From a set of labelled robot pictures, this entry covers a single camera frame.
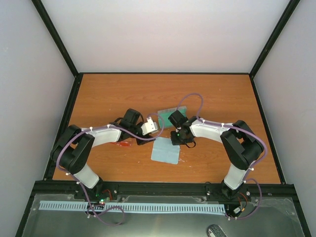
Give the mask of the red sunglasses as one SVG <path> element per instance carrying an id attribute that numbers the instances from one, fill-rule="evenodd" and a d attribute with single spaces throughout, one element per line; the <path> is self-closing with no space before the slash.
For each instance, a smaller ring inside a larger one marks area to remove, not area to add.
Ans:
<path id="1" fill-rule="evenodd" d="M 130 147 L 132 146 L 132 143 L 129 141 L 120 141 L 120 142 L 111 142 L 111 144 L 120 146 L 120 147 Z"/>

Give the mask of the black aluminium frame rail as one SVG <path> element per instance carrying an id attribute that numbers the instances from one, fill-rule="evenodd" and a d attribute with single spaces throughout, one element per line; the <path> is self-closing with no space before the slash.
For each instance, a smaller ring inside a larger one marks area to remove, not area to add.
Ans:
<path id="1" fill-rule="evenodd" d="M 144 182 L 103 182 L 94 189 L 87 189 L 92 200 L 111 193 L 112 199 L 118 196 L 175 196 L 206 197 L 208 201 L 236 201 L 239 194 L 249 192 L 250 197 L 291 197 L 297 199 L 296 190 L 289 184 L 244 184 L 238 191 L 222 192 L 221 184 L 211 183 L 144 183 Z M 75 181 L 36 181 L 31 195 L 36 194 L 73 194 L 83 199 L 84 193 Z"/>

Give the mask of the grey glasses case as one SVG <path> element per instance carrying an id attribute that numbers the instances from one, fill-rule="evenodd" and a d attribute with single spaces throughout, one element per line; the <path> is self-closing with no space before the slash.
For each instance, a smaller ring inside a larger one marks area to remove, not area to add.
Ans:
<path id="1" fill-rule="evenodd" d="M 179 110 L 183 116 L 186 116 L 186 111 L 187 111 L 186 106 L 180 106 L 178 109 L 175 107 L 175 108 L 164 109 L 164 110 L 158 111 L 158 115 L 160 115 L 160 117 L 158 117 L 158 124 L 160 128 L 162 128 L 163 122 L 164 122 L 164 128 L 173 127 L 173 124 L 168 120 L 168 117 L 176 110 Z"/>

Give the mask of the black white oval object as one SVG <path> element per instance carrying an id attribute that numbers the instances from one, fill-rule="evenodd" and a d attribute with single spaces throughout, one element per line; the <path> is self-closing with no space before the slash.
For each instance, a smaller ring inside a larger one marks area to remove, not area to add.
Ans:
<path id="1" fill-rule="evenodd" d="M 208 237 L 227 237 L 222 228 L 216 224 L 208 226 L 206 233 Z"/>

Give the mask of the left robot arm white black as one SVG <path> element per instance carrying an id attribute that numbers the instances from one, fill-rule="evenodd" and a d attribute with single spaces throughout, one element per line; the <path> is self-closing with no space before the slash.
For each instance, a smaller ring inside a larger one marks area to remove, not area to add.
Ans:
<path id="1" fill-rule="evenodd" d="M 88 166 L 87 160 L 93 147 L 117 143 L 134 137 L 138 145 L 146 144 L 158 131 L 151 117 L 144 120 L 140 112 L 128 109 L 125 115 L 99 128 L 80 128 L 70 125 L 52 148 L 50 158 L 56 166 L 73 175 L 85 186 L 85 192 L 96 199 L 104 190 L 103 180 Z"/>

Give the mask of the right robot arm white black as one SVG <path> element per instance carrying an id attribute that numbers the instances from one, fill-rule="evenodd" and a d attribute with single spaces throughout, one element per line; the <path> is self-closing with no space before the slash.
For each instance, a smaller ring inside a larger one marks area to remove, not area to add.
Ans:
<path id="1" fill-rule="evenodd" d="M 170 133 L 172 145 L 196 145 L 195 138 L 206 138 L 222 143 L 230 160 L 230 168 L 221 183 L 220 195 L 230 200 L 240 190 L 249 171 L 261 154 L 266 154 L 266 145 L 242 120 L 235 123 L 216 123 L 199 117 L 188 119 L 178 110 L 168 120 L 175 127 Z"/>

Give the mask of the left controller board with LED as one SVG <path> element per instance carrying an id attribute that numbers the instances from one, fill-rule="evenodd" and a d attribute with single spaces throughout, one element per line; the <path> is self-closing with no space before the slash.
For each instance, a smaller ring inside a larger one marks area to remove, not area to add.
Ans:
<path id="1" fill-rule="evenodd" d="M 105 189 L 101 193 L 97 194 L 96 198 L 101 205 L 104 205 L 105 203 L 110 202 L 113 199 L 112 193 L 109 189 Z"/>

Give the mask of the light blue cleaning cloth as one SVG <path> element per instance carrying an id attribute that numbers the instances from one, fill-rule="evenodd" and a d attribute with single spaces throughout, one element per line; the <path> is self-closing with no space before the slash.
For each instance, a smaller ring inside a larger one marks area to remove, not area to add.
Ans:
<path id="1" fill-rule="evenodd" d="M 178 164 L 179 154 L 179 145 L 172 145 L 170 138 L 158 137 L 153 144 L 151 160 L 169 164 Z"/>

